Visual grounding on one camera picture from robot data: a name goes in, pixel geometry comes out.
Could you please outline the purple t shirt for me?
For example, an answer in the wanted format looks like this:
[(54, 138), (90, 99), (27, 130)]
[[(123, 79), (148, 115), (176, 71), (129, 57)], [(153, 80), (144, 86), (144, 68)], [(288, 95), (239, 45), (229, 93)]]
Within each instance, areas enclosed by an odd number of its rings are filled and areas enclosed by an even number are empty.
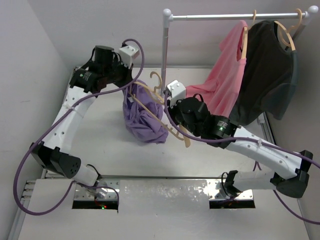
[(163, 107), (149, 96), (141, 86), (143, 81), (125, 88), (122, 112), (126, 129), (143, 143), (163, 144), (169, 131), (158, 121), (163, 117)]

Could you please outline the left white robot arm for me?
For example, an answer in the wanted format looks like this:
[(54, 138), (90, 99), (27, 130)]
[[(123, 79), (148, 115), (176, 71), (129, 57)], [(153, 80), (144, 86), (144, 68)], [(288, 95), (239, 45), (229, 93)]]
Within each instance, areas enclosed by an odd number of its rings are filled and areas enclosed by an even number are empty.
[(109, 84), (120, 88), (132, 81), (133, 60), (139, 54), (138, 48), (126, 44), (118, 51), (97, 45), (90, 59), (73, 71), (53, 129), (31, 151), (44, 169), (86, 186), (95, 185), (98, 173), (70, 154), (73, 139), (102, 89)]

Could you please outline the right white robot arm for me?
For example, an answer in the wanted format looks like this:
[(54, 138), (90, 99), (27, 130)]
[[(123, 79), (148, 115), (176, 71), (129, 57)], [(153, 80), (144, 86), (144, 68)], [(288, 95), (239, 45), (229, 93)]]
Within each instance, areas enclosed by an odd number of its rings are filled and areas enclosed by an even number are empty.
[(287, 197), (302, 198), (310, 177), (311, 152), (289, 152), (265, 141), (227, 117), (211, 114), (202, 98), (170, 103), (164, 100), (169, 121), (186, 128), (190, 139), (241, 154), (269, 168), (267, 172), (231, 170), (221, 179), (223, 195), (234, 198), (246, 190), (277, 190)]

